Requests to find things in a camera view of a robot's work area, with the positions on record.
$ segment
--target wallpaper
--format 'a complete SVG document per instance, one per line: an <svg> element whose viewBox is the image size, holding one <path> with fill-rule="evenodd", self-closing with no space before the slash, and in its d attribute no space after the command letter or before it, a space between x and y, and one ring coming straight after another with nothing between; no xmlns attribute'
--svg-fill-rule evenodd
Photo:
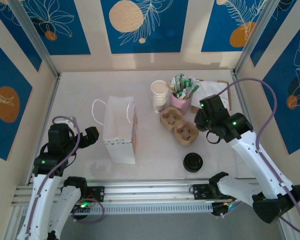
<svg viewBox="0 0 300 240"><path fill-rule="evenodd" d="M250 55L254 66L259 62L296 1L297 0L281 0L279 2Z"/></svg>
<svg viewBox="0 0 300 240"><path fill-rule="evenodd" d="M300 149L300 30L280 55L263 81L274 90L278 108L274 115L289 154ZM273 108L274 100L264 88Z"/></svg>
<svg viewBox="0 0 300 240"><path fill-rule="evenodd" d="M112 54L179 53L188 0L101 0Z"/></svg>
<svg viewBox="0 0 300 240"><path fill-rule="evenodd" d="M32 86L0 48L0 158L7 160Z"/></svg>
<svg viewBox="0 0 300 240"><path fill-rule="evenodd" d="M267 0L215 0L202 52L241 51Z"/></svg>
<svg viewBox="0 0 300 240"><path fill-rule="evenodd" d="M23 0L21 3L50 55L90 54L74 0ZM0 0L0 19L38 71L42 60L5 0Z"/></svg>

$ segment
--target white paper cup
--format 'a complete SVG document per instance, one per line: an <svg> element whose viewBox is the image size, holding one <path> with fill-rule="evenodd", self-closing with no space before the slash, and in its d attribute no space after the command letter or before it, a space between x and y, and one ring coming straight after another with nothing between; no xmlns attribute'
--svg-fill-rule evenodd
<svg viewBox="0 0 300 240"><path fill-rule="evenodd" d="M154 100L154 101L163 101L163 100L168 99L168 96L165 96L165 97L152 96L151 99Z"/></svg>
<svg viewBox="0 0 300 240"><path fill-rule="evenodd" d="M165 110L166 108L166 103L164 103L163 105L157 105L156 103L152 102L153 103L153 110L156 112L156 113L160 113L162 112L163 110Z"/></svg>
<svg viewBox="0 0 300 240"><path fill-rule="evenodd" d="M163 100L152 100L153 103L157 105L162 105L165 104L168 101L168 99L163 99Z"/></svg>
<svg viewBox="0 0 300 240"><path fill-rule="evenodd" d="M166 86L166 82L162 80L154 81L151 86L151 93L154 96L162 97L168 95L168 88Z"/></svg>

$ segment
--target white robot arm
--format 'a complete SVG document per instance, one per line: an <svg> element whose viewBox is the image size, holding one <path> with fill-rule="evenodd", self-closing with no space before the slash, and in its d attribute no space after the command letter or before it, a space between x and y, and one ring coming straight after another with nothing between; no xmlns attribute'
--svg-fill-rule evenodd
<svg viewBox="0 0 300 240"><path fill-rule="evenodd" d="M255 213L266 223L281 217L294 207L291 199L300 201L300 185L293 185L278 169L264 148L257 146L256 133L241 113L230 116L218 95L200 101L202 107L195 116L196 127L230 143L251 169L259 186L239 181L225 172L212 177L210 187L221 195L232 196L253 207Z"/></svg>
<svg viewBox="0 0 300 240"><path fill-rule="evenodd" d="M17 240L59 240L66 220L80 199L86 198L89 187L83 177L68 177L63 183L61 195L54 203L54 197L64 170L69 166L68 160L53 172L45 181L48 173L57 166L65 156L72 152L76 145L78 135L73 123L75 119L55 122L48 131L49 141L40 151L40 155L34 160L34 178L32 195L29 208L17 236ZM95 127L85 129L86 135L80 134L79 148L86 148L94 144L99 137ZM41 193L38 189L45 181ZM36 200L33 214L31 209Z"/></svg>
<svg viewBox="0 0 300 240"><path fill-rule="evenodd" d="M214 133L219 136L219 139L230 143L249 166L259 183L259 185L248 184L221 172L210 178L208 188L214 188L210 192L216 192L217 195L222 196L232 196L252 206L256 214L266 223L271 223L293 208L294 203L290 197L292 195L297 202L300 201L300 185L293 185L283 175L261 145L257 149L256 134L245 116L240 113L229 116L220 97L216 95L201 100L200 104L202 110L197 112L194 119L197 128L201 131L208 130L207 137L209 133ZM80 148L94 144L99 137L96 128L87 128L85 131L87 132L86 136L79 133L82 137ZM48 152L44 152L43 148L34 161L35 177L29 211L17 240L59 240L74 205L87 195L86 180L81 177L69 177L64 182L57 204L53 205L63 170L68 166L67 161L64 166L58 168L50 176L45 182L40 196L37 196L37 190L47 173L74 147L76 140L74 133L76 132L71 121L60 122L50 127ZM35 199L37 199L36 208L33 216L30 216L30 209ZM32 218L30 231L27 232L30 218Z"/></svg>

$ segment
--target pink container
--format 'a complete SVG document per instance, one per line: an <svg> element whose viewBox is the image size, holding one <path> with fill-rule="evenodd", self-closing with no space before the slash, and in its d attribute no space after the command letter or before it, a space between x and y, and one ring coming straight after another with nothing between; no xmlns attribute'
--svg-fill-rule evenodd
<svg viewBox="0 0 300 240"><path fill-rule="evenodd" d="M192 98L192 96L186 100L178 99L171 93L170 106L173 106L173 107L179 109L183 115L186 115L188 108L190 106L190 103L191 103L191 98Z"/></svg>

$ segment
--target white wall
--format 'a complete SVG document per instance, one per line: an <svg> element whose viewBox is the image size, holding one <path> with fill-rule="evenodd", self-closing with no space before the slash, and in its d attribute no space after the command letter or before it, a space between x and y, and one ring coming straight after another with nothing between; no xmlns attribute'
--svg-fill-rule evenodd
<svg viewBox="0 0 300 240"><path fill-rule="evenodd" d="M54 55L60 72L232 69L241 51L201 53L215 0L188 0L180 53L111 54L100 0L74 0L91 55Z"/></svg>
<svg viewBox="0 0 300 240"><path fill-rule="evenodd" d="M8 220L8 210L16 186L24 185L31 165L37 139L40 136L54 79L44 64L37 72L26 55L0 21L0 48L15 64L32 92L7 161L0 159L0 235Z"/></svg>
<svg viewBox="0 0 300 240"><path fill-rule="evenodd" d="M260 61L253 67L249 59L243 66L238 78L263 79L292 38L300 29L300 0L298 0L281 28L266 49ZM252 81L242 83L249 112L256 131L259 131L271 114L271 108L261 85ZM261 136L261 143L275 164L294 184L300 184L300 149L288 154L275 120L272 120ZM292 210L298 220L296 209Z"/></svg>

